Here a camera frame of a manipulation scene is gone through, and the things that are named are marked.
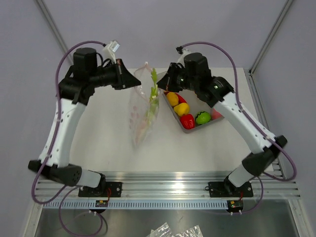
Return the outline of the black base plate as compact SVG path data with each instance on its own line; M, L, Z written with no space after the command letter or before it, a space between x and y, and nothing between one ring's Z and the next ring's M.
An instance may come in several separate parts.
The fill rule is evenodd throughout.
M206 191L209 191L211 198L252 198L254 197L252 186L250 182L244 183L240 187L235 187L224 181L208 182L208 185L204 187Z
M122 182L105 182L105 186L91 188L84 186L79 190L78 196L81 198L120 198L122 192Z

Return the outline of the aluminium frame post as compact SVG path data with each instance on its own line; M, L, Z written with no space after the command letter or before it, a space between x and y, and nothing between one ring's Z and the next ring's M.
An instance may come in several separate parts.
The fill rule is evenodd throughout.
M43 17L43 19L46 23L46 26L48 27L49 31L51 32L53 39L55 40L60 51L62 52L62 55L65 55L66 52L70 48L67 46L67 44L66 44L66 42L65 42L65 40L64 40L56 22L55 22L51 12L50 12L47 4L45 3L44 0L34 0L34 3L36 5L37 9L39 10L41 16Z
M258 69L261 61L263 60L265 54L268 52L269 47L271 46L276 34L278 33L279 29L282 26L283 21L285 20L286 16L288 15L292 5L294 4L295 0L286 0L281 11L279 12L271 30L269 31L263 45L261 46L258 54L254 62L252 63L251 67L249 68L248 72L251 76L254 75L256 70Z

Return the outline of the green celery bunch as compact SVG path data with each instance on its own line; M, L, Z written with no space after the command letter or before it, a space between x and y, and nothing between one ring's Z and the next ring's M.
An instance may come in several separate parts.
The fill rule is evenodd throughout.
M155 68L151 71L151 78L154 85L151 87L151 93L149 97L149 108L146 111L145 122L147 126L151 126L156 120L159 110L159 88L158 88L158 75Z

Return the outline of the red bell pepper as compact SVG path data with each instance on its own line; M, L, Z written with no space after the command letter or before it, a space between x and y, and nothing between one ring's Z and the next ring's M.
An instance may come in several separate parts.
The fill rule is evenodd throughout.
M182 126L187 130L195 128L195 119L191 114L181 116L180 122Z

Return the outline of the green toy watermelon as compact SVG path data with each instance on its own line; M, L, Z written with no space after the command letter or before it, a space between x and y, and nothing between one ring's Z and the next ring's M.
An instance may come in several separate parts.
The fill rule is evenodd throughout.
M197 125L203 125L212 120L211 115L209 112L200 111L196 114L195 122Z

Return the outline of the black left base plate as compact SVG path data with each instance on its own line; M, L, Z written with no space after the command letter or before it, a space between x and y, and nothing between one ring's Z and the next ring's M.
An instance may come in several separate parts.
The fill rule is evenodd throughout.
M79 190L78 196L81 198L120 198L122 192L122 182L105 182L105 186L91 188L84 186Z

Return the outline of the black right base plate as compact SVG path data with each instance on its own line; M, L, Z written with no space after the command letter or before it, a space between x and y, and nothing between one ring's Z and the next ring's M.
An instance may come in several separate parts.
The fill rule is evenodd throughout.
M224 181L208 182L208 185L204 187L206 191L209 191L211 198L252 198L254 197L252 186L250 182L244 183L240 187L235 187Z

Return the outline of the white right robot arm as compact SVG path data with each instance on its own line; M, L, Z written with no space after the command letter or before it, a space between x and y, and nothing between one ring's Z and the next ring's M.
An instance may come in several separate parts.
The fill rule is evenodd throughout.
M228 195L235 196L244 183L260 176L287 143L283 135L276 137L238 106L236 91L225 78L211 74L207 58L201 53L189 53L180 63L171 63L166 73L159 76L158 88L169 92L193 91L199 100L219 112L248 145L250 154L224 180Z

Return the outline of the right aluminium frame post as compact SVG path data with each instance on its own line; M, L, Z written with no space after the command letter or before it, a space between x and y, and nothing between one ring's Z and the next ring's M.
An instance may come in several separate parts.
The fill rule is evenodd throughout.
M254 62L252 63L251 67L249 68L248 72L251 76L254 75L256 70L258 69L261 61L263 60L265 54L268 52L269 47L271 46L276 34L278 33L279 29L282 26L283 21L285 20L286 16L288 15L292 5L294 4L295 0L286 0L281 11L279 12L271 30L269 31L263 45L261 46L258 54Z

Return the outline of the left small circuit board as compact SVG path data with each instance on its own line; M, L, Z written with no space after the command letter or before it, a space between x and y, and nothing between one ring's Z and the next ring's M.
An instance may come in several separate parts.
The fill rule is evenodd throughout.
M107 200L97 200L96 207L108 207L108 201Z

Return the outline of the yellow bell pepper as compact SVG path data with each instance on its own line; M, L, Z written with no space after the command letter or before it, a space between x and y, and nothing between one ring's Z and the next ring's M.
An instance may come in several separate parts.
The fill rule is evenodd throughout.
M182 117L190 112L190 106L187 103L180 103L173 110L179 117Z

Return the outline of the small circuit board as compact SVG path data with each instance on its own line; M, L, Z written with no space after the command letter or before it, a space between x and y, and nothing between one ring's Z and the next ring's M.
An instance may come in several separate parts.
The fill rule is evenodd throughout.
M231 200L231 201L229 201L229 208L243 209L243 200Z
M96 207L108 207L108 201L107 200L97 200Z

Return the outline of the right small circuit board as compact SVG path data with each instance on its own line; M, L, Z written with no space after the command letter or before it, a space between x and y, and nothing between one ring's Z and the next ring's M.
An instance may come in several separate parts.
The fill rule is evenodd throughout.
M243 200L231 200L231 201L229 201L229 208L243 209Z

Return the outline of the left aluminium frame post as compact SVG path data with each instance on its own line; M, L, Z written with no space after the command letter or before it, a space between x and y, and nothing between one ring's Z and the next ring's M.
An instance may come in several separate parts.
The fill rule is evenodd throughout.
M55 40L60 51L62 52L62 55L65 55L66 52L70 48L67 46L67 44L66 44L66 42L65 42L65 40L64 40L56 22L55 22L51 12L50 12L47 4L45 3L44 0L34 0L34 3L36 5L37 9L39 10L41 16L43 17L43 19L46 23L46 26L48 27L49 31L51 32L53 39Z

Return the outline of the clear zip top bag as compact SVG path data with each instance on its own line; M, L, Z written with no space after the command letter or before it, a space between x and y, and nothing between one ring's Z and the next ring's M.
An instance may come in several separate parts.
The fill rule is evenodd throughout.
M154 85L151 78L153 68L146 62L134 72L134 76L140 80L141 85L133 87L129 99L129 134L132 146L138 148L151 133L155 121L151 126L145 122L146 111L149 108L151 87Z

